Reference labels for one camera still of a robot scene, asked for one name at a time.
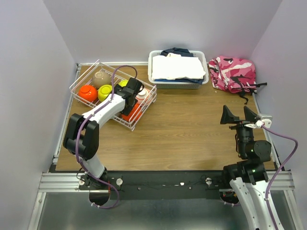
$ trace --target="wall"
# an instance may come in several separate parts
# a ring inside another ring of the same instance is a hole
[[[251,57],[258,82],[268,82],[258,95],[260,110],[273,115],[273,130],[299,142],[287,168],[292,170],[302,218],[307,215],[306,9],[307,1],[283,0]],[[294,144],[274,136],[273,141],[283,161]],[[307,219],[302,221],[307,228]]]
[[[250,57],[281,0],[44,0],[77,62],[148,61],[177,47]]]
[[[75,64],[41,0],[1,1],[0,31],[0,229],[25,230]]]

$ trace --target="wood surface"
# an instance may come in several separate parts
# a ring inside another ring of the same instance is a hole
[[[89,68],[82,66],[81,74]],[[136,66],[138,78],[148,82],[147,66]],[[133,75],[131,68],[123,72]],[[248,107],[257,112],[252,96]],[[220,125],[223,105],[244,118],[244,102],[237,94],[216,90],[211,81],[198,90],[157,90],[151,104],[133,132],[109,120],[100,129],[97,154],[108,170],[221,170],[241,159],[236,153],[236,131]],[[90,107],[73,100],[70,115]],[[255,139],[265,139],[261,129]],[[265,163],[274,169],[273,162]],[[75,156],[61,148],[57,171],[76,171]]]

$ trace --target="wooden table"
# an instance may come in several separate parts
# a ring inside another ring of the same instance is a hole
[[[88,68],[82,66],[81,74]],[[147,66],[136,66],[138,78],[148,82]],[[131,68],[121,69],[133,75]],[[252,96],[248,107],[257,112]],[[241,159],[236,153],[236,132],[220,125],[223,105],[244,118],[245,100],[237,94],[216,90],[211,81],[198,90],[157,90],[157,100],[133,132],[109,120],[100,129],[97,154],[108,170],[221,170]],[[90,107],[73,100],[70,116]],[[254,130],[255,139],[265,139]],[[265,163],[274,169],[273,162]],[[57,171],[80,168],[75,156],[61,148]]]

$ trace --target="white wire rack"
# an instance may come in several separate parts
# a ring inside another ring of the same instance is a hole
[[[81,98],[78,95],[78,92],[80,88],[83,85],[92,85],[92,78],[93,75],[98,71],[105,71],[106,73],[112,75],[114,72],[114,68],[108,65],[105,65],[100,62],[100,60],[97,60],[90,68],[88,68],[71,86],[70,90],[73,94],[73,97],[78,100],[79,102],[91,107],[95,108],[97,105],[99,105],[101,102],[96,99],[93,102],[89,102],[83,98]],[[129,78],[132,78],[131,75],[124,73],[120,70],[117,70],[115,76],[114,76],[114,85],[120,83],[122,80],[128,80]],[[149,90],[149,94],[147,97],[142,101],[140,104],[140,109],[137,109],[131,116],[128,121],[121,118],[121,114],[117,114],[112,117],[113,120],[121,123],[122,125],[129,128],[131,131],[134,130],[136,124],[138,123],[139,119],[144,115],[145,111],[148,109],[148,107],[155,102],[157,98],[157,88],[156,86],[152,86],[140,79],[138,79],[140,82],[144,84],[144,87]]]

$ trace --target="pink camouflage bag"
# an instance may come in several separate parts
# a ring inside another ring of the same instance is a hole
[[[242,58],[228,58],[219,56],[209,61],[209,69],[212,85],[214,88],[239,93],[239,96],[246,100],[244,95],[256,93],[257,87],[267,83],[256,83],[255,65],[252,61]]]

